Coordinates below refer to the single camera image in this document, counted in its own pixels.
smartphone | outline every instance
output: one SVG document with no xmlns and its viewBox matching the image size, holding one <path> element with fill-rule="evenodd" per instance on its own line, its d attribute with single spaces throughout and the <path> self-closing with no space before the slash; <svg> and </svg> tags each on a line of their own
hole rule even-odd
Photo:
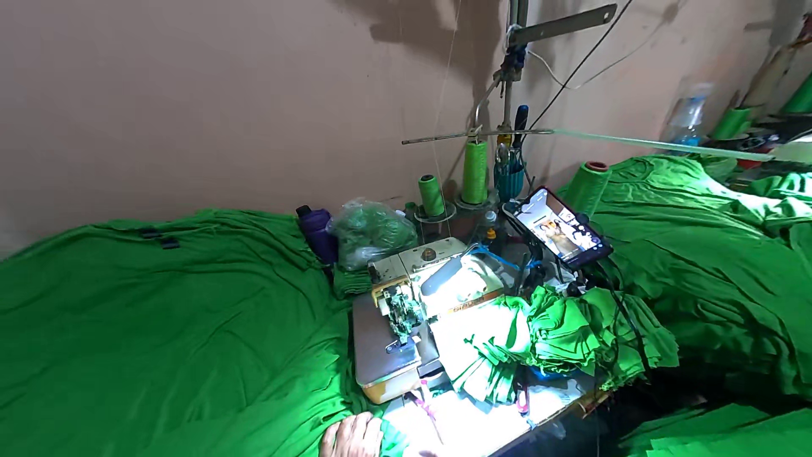
<svg viewBox="0 0 812 457">
<path fill-rule="evenodd" d="M 512 216 L 568 268 L 578 268 L 612 253 L 611 246 L 546 187 L 540 187 Z"/>
</svg>

thread spool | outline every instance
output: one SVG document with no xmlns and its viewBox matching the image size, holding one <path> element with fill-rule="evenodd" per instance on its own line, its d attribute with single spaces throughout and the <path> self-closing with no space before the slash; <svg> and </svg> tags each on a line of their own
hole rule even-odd
<svg viewBox="0 0 812 457">
<path fill-rule="evenodd" d="M 748 118 L 749 108 L 734 108 L 727 110 L 722 120 L 716 125 L 710 137 L 715 140 L 730 140 L 739 133 L 744 132 L 750 125 Z"/>
<path fill-rule="evenodd" d="M 586 162 L 578 168 L 569 183 L 564 200 L 575 212 L 592 217 L 609 184 L 611 170 L 603 162 Z"/>
<path fill-rule="evenodd" d="M 469 141 L 465 145 L 462 175 L 462 200 L 478 205 L 488 197 L 488 143 Z"/>
<path fill-rule="evenodd" d="M 425 215 L 434 217 L 445 212 L 443 196 L 440 194 L 440 184 L 434 175 L 423 175 L 417 182 L 420 189 L 420 196 L 423 200 L 423 211 Z"/>
<path fill-rule="evenodd" d="M 781 111 L 790 114 L 812 112 L 812 74 L 806 77 Z"/>
</svg>

purple bottle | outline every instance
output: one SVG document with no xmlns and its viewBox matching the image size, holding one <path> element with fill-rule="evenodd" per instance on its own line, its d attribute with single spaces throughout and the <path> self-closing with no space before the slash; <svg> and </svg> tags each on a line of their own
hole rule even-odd
<svg viewBox="0 0 812 457">
<path fill-rule="evenodd" d="M 324 209 L 313 211 L 304 205 L 296 208 L 296 214 L 299 216 L 299 227 L 310 249 L 324 264 L 336 263 L 339 260 L 339 242 L 327 232 L 330 212 Z"/>
</svg>

black clip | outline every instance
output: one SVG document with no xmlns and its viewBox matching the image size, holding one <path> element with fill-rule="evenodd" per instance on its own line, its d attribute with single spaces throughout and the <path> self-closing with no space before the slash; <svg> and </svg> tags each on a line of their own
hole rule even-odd
<svg viewBox="0 0 812 457">
<path fill-rule="evenodd" d="M 175 238 L 161 238 L 161 247 L 163 249 L 175 249 L 180 247 L 180 243 Z"/>
<path fill-rule="evenodd" d="M 155 227 L 139 228 L 138 233 L 145 239 L 151 240 L 161 236 L 161 233 Z"/>
</svg>

beige wall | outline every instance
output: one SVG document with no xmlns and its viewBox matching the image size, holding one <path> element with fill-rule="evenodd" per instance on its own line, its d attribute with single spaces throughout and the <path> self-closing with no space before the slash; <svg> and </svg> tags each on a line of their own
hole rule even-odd
<svg viewBox="0 0 812 457">
<path fill-rule="evenodd" d="M 603 4 L 532 2 L 531 22 Z M 765 0 L 689 0 L 632 58 L 562 96 L 543 126 L 656 138 L 684 78 L 714 81 L 708 118 L 767 52 Z M 78 224 L 162 220 L 202 207 L 399 206 L 427 172 L 459 176 L 466 127 L 499 63 L 491 0 L 5 0 L 0 5 L 0 252 Z M 637 0 L 575 78 L 628 52 L 668 0 Z M 445 84 L 456 13 L 459 25 Z M 602 28 L 532 47 L 566 75 Z M 530 61 L 516 100 L 555 89 Z M 490 116 L 501 118 L 498 95 Z M 624 146 L 537 137 L 534 174 L 558 185 Z"/>
</svg>

